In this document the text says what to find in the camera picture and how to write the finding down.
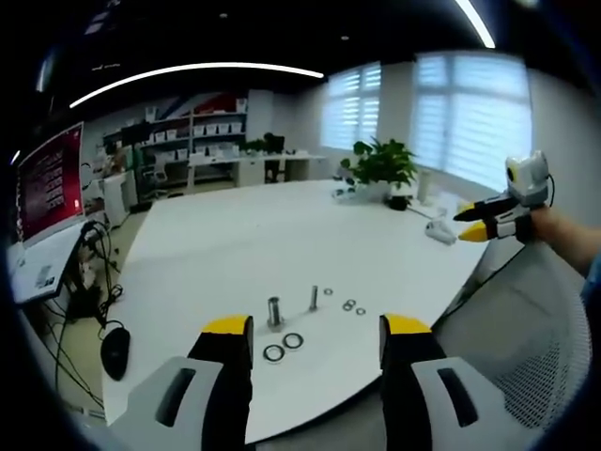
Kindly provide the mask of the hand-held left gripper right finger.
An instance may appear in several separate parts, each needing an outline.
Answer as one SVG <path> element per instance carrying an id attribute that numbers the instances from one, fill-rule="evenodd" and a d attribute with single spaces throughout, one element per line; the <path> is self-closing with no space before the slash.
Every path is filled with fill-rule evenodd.
<path id="1" fill-rule="evenodd" d="M 379 317 L 388 450 L 506 450 L 508 413 L 491 381 L 448 357 L 418 319 Z"/>

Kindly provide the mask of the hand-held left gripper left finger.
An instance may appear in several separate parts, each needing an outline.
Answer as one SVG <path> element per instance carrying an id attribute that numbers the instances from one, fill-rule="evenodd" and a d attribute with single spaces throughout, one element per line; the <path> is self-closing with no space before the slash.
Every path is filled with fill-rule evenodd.
<path id="1" fill-rule="evenodd" d="M 110 426 L 127 450 L 242 450 L 253 397 L 254 319 L 208 323 L 185 357 L 173 357 L 129 394 Z"/>

